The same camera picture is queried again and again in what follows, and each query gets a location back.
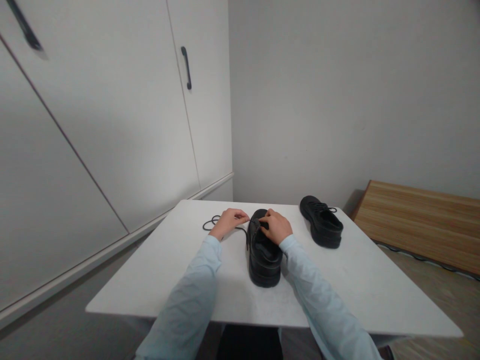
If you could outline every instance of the cabinet handle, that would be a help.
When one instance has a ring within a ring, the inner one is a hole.
[[[15,0],[6,0],[8,5],[10,6],[11,12],[15,15],[16,20],[18,21],[18,25],[20,25],[21,30],[23,31],[23,35],[25,35],[26,42],[32,49],[43,51],[42,45],[40,45],[39,40],[35,36],[34,32],[29,26],[29,23],[25,19],[22,11],[20,10],[19,6],[15,2]]]
[[[189,56],[187,55],[187,49],[185,48],[185,46],[181,47],[181,53],[182,53],[183,57],[185,58],[186,75],[188,77],[188,82],[186,83],[186,88],[188,90],[192,90],[192,79],[190,78]]]

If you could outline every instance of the light blue shirt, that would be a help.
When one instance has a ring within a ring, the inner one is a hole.
[[[370,335],[295,237],[288,236],[280,248],[323,356],[327,360],[382,360]],[[219,241],[207,236],[137,349],[137,360],[195,358],[214,309],[221,255]]]

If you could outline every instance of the shoelace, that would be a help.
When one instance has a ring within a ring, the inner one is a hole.
[[[213,229],[213,227],[211,229],[209,228],[206,228],[205,226],[208,224],[208,223],[212,223],[213,226],[215,226],[215,224],[219,221],[220,219],[220,215],[214,215],[212,216],[211,220],[208,220],[206,223],[203,224],[203,226],[201,227],[203,230],[205,231],[211,231]],[[235,229],[239,229],[239,230],[242,230],[244,233],[245,233],[245,239],[246,239],[246,249],[248,251],[249,249],[249,237],[247,235],[247,230],[245,230],[243,227],[240,227],[240,226],[237,226]]]
[[[316,213],[321,213],[322,211],[325,210],[330,210],[332,213],[336,213],[337,209],[334,207],[329,207],[326,203],[324,202],[314,202],[312,205],[313,211]]]

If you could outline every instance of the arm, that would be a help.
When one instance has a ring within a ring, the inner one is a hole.
[[[269,229],[261,230],[287,258],[288,271],[323,355],[328,360],[381,360],[368,332],[295,239],[289,221],[272,209],[259,220],[268,223]]]
[[[222,238],[249,220],[238,209],[224,211],[175,285],[136,351],[136,360],[193,359],[214,309]]]

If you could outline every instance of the cabinet door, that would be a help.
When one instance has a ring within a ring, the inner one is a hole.
[[[0,42],[0,310],[127,231]]]
[[[200,190],[167,3],[6,1],[0,33],[130,232]]]
[[[204,189],[232,172],[227,0],[168,2],[185,104]],[[188,55],[191,89],[182,47]]]

